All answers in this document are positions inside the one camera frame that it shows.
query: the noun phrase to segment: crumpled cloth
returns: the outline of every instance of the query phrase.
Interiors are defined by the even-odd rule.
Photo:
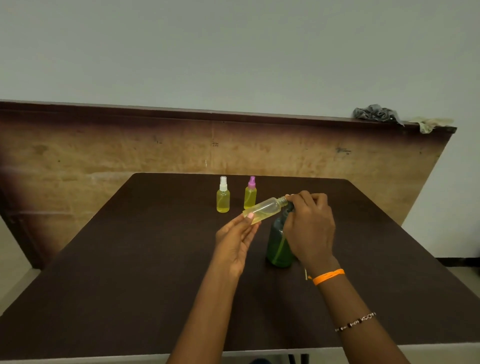
[[[435,126],[446,126],[453,123],[453,119],[427,119],[422,116],[417,116],[410,120],[410,122],[415,122],[420,126],[420,133],[422,134],[429,134],[432,132]]]
[[[353,117],[356,119],[398,122],[401,125],[404,124],[395,110],[382,108],[378,104],[370,105],[364,109],[355,108],[355,110],[353,110]]]

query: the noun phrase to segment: hand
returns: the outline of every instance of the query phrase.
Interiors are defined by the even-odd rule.
[[[260,226],[260,222],[251,225],[252,220],[253,213],[245,218],[240,214],[215,234],[213,262],[227,265],[236,278],[240,277],[245,268],[248,248]]]
[[[302,191],[286,198],[295,206],[283,227],[292,253],[312,277],[339,269],[332,254],[335,222],[327,195]]]

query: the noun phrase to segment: person's left arm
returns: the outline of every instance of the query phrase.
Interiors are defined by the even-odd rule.
[[[216,233],[212,261],[168,364],[220,363],[233,296],[260,224],[251,225],[252,218],[239,215]]]

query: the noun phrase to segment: spray bottle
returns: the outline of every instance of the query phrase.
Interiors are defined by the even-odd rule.
[[[267,245],[267,260],[279,268],[289,267],[293,263],[294,255],[283,234],[283,226],[288,214],[293,211],[293,203],[289,202],[283,209],[282,216],[277,218],[270,228]]]
[[[216,210],[228,212],[230,210],[230,191],[227,189],[227,177],[220,177],[220,188],[216,192]]]
[[[255,205],[257,198],[257,189],[255,187],[255,176],[250,177],[248,186],[245,188],[245,199],[243,200],[243,208],[248,209]]]
[[[288,204],[287,199],[285,196],[280,198],[269,198],[255,206],[252,206],[242,212],[243,216],[247,216],[251,212],[253,212],[253,221],[252,224],[255,224],[263,219],[269,218],[272,215],[280,212],[283,206]]]

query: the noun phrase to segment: person's left hand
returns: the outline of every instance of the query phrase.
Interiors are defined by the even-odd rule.
[[[228,265],[230,273],[238,278],[245,268],[245,259],[260,222],[252,225],[253,213],[238,215],[215,234],[213,261]]]

